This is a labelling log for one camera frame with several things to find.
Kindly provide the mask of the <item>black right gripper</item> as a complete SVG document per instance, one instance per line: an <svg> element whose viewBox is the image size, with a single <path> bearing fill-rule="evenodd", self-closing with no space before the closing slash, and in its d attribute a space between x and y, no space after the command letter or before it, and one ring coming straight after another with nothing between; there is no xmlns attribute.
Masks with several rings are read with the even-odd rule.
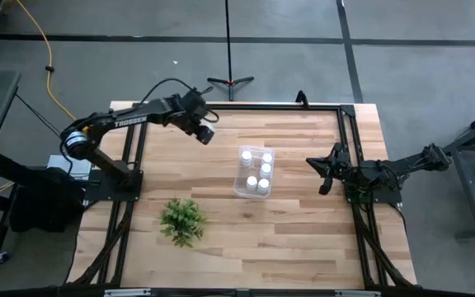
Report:
<svg viewBox="0 0 475 297"><path fill-rule="evenodd" d="M333 178L339 181L345 181L349 178L352 169L350 154L344 152L341 143L335 143L327 158L306 158L306 162L318 174L328 174L322 178L322 184L318 193L322 196L327 195L332 189Z"/></svg>

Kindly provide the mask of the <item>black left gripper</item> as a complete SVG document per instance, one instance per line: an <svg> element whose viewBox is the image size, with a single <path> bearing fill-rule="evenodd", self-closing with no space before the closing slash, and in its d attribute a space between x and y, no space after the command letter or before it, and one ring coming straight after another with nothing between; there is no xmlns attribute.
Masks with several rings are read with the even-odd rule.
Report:
<svg viewBox="0 0 475 297"><path fill-rule="evenodd" d="M205 119L211 112L199 92L188 91L186 95L175 100L170 123L206 145L214 137L214 129L209 125L210 120Z"/></svg>

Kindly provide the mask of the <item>clear plastic basket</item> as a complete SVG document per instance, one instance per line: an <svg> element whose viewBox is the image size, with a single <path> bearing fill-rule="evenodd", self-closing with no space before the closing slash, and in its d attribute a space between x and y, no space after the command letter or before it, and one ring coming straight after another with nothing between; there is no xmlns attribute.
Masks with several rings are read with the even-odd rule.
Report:
<svg viewBox="0 0 475 297"><path fill-rule="evenodd" d="M252 153L253 161L250 167L244 167L241 163L241 153L242 151L248 150ZM249 176L254 176L259 182L262 178L260 176L260 170L262 162L262 156L264 153L270 153L273 156L272 161L272 173L269 178L270 189L267 193L261 194L255 189L254 191L249 191L246 187L247 178ZM258 147L251 145L242 145L239 148L238 161L237 161L237 173L233 183L234 193L241 198L248 198L253 200L264 200L271 194L272 182L274 178L274 169L275 169L275 151L272 148Z"/></svg>

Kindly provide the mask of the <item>black tripod stand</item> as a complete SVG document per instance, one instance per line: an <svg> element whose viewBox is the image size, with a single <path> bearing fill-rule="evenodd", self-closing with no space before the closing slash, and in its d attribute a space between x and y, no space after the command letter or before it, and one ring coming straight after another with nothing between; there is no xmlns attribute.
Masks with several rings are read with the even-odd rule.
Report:
<svg viewBox="0 0 475 297"><path fill-rule="evenodd" d="M229 5L228 0L224 0L225 9L225 29L226 29L226 46L227 46L227 59L228 59L228 78L207 78L208 83L223 84L228 89L228 100L234 101L234 89L240 83L250 83L255 78L253 76L233 79L233 66L232 66L232 51L231 51L231 36L230 36L230 21L229 21Z"/></svg>

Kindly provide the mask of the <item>green plant in white pot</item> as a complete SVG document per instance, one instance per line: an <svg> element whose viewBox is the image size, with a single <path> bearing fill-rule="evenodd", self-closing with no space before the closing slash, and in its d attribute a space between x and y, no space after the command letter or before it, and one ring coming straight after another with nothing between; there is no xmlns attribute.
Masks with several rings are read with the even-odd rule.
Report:
<svg viewBox="0 0 475 297"><path fill-rule="evenodd" d="M201 240L207 217L192 199L168 201L160 215L160 233L179 248L193 248L193 240Z"/></svg>

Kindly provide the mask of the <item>white flat box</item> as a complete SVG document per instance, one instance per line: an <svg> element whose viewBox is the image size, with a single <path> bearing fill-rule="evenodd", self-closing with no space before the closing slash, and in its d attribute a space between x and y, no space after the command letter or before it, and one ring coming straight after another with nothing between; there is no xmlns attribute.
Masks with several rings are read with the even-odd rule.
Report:
<svg viewBox="0 0 475 297"><path fill-rule="evenodd" d="M92 164L87 160L65 158L62 155L50 155L47 168L56 167L68 172L77 180L87 180L92 170Z"/></svg>

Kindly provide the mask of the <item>black bag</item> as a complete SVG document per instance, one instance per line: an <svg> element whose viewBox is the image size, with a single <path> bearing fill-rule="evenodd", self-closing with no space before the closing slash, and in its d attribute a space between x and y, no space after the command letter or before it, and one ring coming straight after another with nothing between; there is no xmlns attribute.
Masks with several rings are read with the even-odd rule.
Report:
<svg viewBox="0 0 475 297"><path fill-rule="evenodd" d="M60 168L27 167L14 181L19 185L9 217L14 232L61 233L84 211L82 185Z"/></svg>

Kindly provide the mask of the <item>silver metal bracket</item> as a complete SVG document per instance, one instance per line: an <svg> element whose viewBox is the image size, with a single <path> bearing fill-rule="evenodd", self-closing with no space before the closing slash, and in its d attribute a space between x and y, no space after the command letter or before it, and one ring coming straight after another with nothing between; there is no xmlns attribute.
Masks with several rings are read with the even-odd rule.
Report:
<svg viewBox="0 0 475 297"><path fill-rule="evenodd" d="M152 297L149 288L105 290L103 297Z"/></svg>
<svg viewBox="0 0 475 297"><path fill-rule="evenodd" d="M382 297L378 291L370 290L336 290L335 297Z"/></svg>

